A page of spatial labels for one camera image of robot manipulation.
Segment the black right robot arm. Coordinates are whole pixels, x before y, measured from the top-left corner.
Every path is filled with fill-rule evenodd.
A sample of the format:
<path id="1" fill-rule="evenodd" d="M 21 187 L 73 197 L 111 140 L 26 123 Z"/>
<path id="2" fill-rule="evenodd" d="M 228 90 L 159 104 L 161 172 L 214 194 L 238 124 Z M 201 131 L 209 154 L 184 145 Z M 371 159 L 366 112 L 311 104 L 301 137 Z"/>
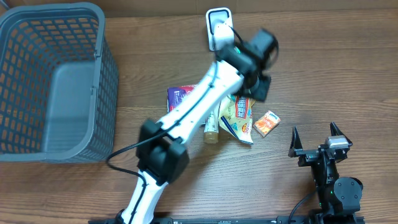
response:
<path id="1" fill-rule="evenodd" d="M 341 177 L 336 164 L 348 157 L 352 141 L 332 122 L 331 136 L 316 149 L 305 150 L 296 127 L 292 128 L 292 140 L 288 156 L 298 158 L 299 167 L 310 167 L 315 190 L 306 195 L 292 209 L 287 223 L 365 224 L 360 211 L 363 183 L 354 177 Z M 295 212 L 308 199 L 318 196 L 320 208 L 309 211 L 305 217 L 296 217 Z"/>

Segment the red purple pouch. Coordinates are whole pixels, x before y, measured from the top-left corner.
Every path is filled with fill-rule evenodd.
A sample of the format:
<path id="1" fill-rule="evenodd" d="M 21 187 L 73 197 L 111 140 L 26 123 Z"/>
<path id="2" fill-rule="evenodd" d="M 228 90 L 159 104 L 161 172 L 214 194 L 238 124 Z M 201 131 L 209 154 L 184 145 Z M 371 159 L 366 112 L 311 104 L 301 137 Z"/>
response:
<path id="1" fill-rule="evenodd" d="M 174 110 L 189 95 L 196 85 L 184 85 L 167 89 L 167 112 Z"/>

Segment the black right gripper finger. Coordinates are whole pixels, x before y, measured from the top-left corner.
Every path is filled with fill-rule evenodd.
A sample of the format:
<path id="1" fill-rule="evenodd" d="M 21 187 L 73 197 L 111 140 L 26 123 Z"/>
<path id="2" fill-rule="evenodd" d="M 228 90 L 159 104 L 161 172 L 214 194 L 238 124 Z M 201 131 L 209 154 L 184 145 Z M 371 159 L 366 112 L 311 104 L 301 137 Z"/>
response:
<path id="1" fill-rule="evenodd" d="M 292 139 L 291 139 L 291 143 L 290 143 L 290 149 L 289 149 L 289 153 L 288 156 L 289 157 L 297 157 L 297 153 L 303 151 L 303 147 L 302 147 L 302 143 L 297 131 L 297 127 L 294 126 L 292 128 Z"/>
<path id="2" fill-rule="evenodd" d="M 349 145 L 352 145 L 352 141 L 338 128 L 335 122 L 330 123 L 330 131 L 332 136 L 344 136 Z"/>

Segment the yellow snack bag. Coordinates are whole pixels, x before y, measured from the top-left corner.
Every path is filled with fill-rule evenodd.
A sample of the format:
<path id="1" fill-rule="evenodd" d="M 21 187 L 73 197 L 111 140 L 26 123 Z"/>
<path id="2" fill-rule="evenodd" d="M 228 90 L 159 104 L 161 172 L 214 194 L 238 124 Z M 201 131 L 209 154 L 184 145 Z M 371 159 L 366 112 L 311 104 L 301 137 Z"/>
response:
<path id="1" fill-rule="evenodd" d="M 228 95 L 220 103 L 219 125 L 242 143 L 253 145 L 252 106 L 256 101 Z"/>

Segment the white tube gold cap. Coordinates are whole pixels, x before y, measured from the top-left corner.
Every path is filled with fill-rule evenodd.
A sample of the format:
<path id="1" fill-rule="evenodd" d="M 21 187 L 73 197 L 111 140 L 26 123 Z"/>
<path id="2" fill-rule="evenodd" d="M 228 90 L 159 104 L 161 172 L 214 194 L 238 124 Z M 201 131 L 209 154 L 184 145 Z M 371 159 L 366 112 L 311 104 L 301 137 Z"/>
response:
<path id="1" fill-rule="evenodd" d="M 218 115 L 212 111 L 206 119 L 204 127 L 204 142 L 207 144 L 216 144 L 219 136 Z"/>

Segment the small orange juice carton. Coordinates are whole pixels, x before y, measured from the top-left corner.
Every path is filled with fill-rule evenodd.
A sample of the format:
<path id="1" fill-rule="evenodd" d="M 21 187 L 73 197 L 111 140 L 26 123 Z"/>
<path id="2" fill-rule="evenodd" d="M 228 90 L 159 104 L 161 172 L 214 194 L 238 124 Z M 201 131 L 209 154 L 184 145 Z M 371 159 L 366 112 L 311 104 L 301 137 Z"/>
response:
<path id="1" fill-rule="evenodd" d="M 254 128 L 262 137 L 267 136 L 279 123 L 281 119 L 272 111 L 266 112 L 254 123 Z"/>

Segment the grey plastic basket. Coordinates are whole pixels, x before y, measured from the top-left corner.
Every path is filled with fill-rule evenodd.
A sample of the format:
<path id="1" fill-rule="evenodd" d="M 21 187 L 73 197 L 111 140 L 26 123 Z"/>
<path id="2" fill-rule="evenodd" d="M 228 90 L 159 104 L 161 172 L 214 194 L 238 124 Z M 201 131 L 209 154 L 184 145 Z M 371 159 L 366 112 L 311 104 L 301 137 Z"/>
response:
<path id="1" fill-rule="evenodd" d="M 90 2 L 1 16 L 1 161 L 87 163 L 113 150 L 118 66 Z"/>

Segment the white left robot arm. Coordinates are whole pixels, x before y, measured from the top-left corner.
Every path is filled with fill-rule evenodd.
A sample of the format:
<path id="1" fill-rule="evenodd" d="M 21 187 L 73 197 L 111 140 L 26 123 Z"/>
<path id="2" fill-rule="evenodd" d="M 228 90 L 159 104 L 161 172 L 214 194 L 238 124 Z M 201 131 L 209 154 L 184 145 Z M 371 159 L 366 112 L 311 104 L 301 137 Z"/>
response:
<path id="1" fill-rule="evenodd" d="M 187 146 L 196 131 L 228 95 L 264 101 L 271 78 L 263 71 L 272 66 L 279 43 L 271 32 L 260 29 L 249 41 L 222 46 L 216 60 L 194 90 L 157 122 L 141 126 L 133 145 L 139 160 L 137 185 L 131 201 L 119 215 L 119 223 L 150 223 L 165 187 L 179 178 L 189 163 Z"/>

